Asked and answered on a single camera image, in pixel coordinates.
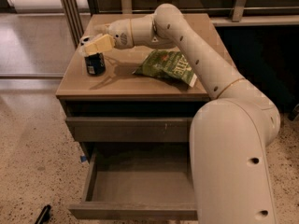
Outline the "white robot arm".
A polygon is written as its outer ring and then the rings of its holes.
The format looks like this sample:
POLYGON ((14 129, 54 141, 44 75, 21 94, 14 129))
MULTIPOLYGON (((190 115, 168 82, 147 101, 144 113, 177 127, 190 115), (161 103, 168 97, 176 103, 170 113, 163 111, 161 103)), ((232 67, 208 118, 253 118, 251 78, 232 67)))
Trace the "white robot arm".
POLYGON ((278 224, 265 148, 278 135, 274 103, 162 4, 153 14, 114 21, 84 44, 83 53, 146 46, 177 47, 210 102, 192 119, 190 156, 200 224, 278 224))

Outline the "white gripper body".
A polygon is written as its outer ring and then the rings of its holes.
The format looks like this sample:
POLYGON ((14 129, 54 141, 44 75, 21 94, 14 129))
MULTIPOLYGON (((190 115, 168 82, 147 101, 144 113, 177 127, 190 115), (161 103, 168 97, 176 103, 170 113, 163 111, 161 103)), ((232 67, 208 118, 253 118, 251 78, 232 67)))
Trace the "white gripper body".
POLYGON ((134 46, 130 19, 113 21, 108 26, 108 33, 114 38, 116 49, 131 49, 134 46))

